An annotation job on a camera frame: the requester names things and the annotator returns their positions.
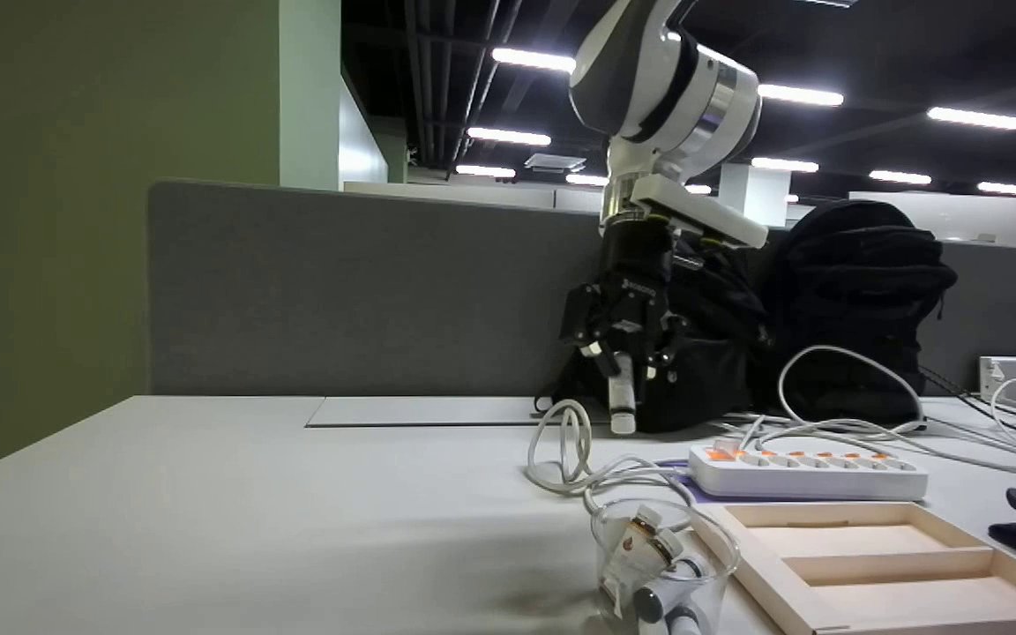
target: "fluorescent light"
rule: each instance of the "fluorescent light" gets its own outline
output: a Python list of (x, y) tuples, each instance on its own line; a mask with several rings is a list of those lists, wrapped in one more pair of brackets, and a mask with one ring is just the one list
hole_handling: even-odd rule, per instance
[(777, 100), (777, 102), (800, 102), (800, 107), (817, 107), (817, 108), (838, 108), (847, 102), (847, 97), (839, 97), (839, 93), (800, 87), (800, 85), (760, 85), (760, 97)]
[(819, 173), (819, 164), (777, 160), (777, 157), (755, 157), (752, 165), (780, 173)]
[(985, 190), (985, 195), (1009, 195), (1009, 199), (1016, 199), (1016, 185), (994, 185), (994, 180), (982, 180), (982, 185), (978, 185), (978, 190)]
[(568, 185), (606, 187), (611, 180), (600, 173), (568, 173)]
[(944, 119), (944, 122), (961, 122), (961, 126), (1016, 130), (1016, 118), (1005, 118), (1005, 113), (978, 113), (978, 108), (937, 107), (937, 108), (929, 108), (929, 118)]
[(536, 67), (536, 71), (552, 71), (552, 74), (577, 74), (577, 57), (557, 57), (557, 54), (540, 54), (540, 48), (498, 47), (496, 59), (510, 65), (510, 67)]
[(471, 126), (471, 137), (478, 137), (478, 140), (498, 140), (498, 144), (534, 144), (534, 148), (547, 148), (547, 144), (552, 144), (547, 135), (510, 130), (510, 126)]
[(871, 170), (867, 180), (929, 187), (929, 173)]
[(488, 180), (517, 180), (517, 170), (510, 170), (510, 165), (458, 164), (458, 173), (467, 173), (467, 177), (488, 177)]

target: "black ceiling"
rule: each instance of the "black ceiling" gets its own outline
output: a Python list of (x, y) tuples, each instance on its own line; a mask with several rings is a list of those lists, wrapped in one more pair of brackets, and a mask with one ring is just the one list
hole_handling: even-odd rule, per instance
[[(577, 54), (611, 0), (359, 0), (343, 5), (343, 65), (369, 118), (403, 118), (419, 165), (517, 165), (528, 148), (467, 140), (471, 122), (547, 130), (553, 157), (605, 170), (560, 74), (498, 67), (490, 47)], [(1016, 135), (929, 122), (932, 102), (1016, 113), (1016, 0), (704, 0), (685, 27), (761, 80), (825, 85), (844, 108), (765, 102), (752, 157), (800, 157), (800, 195), (844, 195), (867, 170), (918, 170), (937, 190), (1016, 180)]]

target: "white desk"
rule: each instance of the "white desk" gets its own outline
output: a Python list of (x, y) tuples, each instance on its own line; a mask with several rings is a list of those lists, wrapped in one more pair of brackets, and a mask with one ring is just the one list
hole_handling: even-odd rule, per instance
[[(583, 632), (587, 516), (518, 475), (525, 427), (305, 431), (318, 407), (131, 400), (4, 459), (0, 635)], [(685, 446), (600, 446), (630, 451)], [(1016, 475), (914, 463), (953, 521), (1013, 520)], [(745, 598), (722, 620), (773, 632)]]

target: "wooden frame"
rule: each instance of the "wooden frame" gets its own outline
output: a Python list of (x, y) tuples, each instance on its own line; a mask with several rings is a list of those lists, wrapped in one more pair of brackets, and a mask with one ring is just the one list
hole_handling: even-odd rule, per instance
[(728, 505), (742, 587), (792, 635), (1004, 635), (1016, 559), (918, 505)]

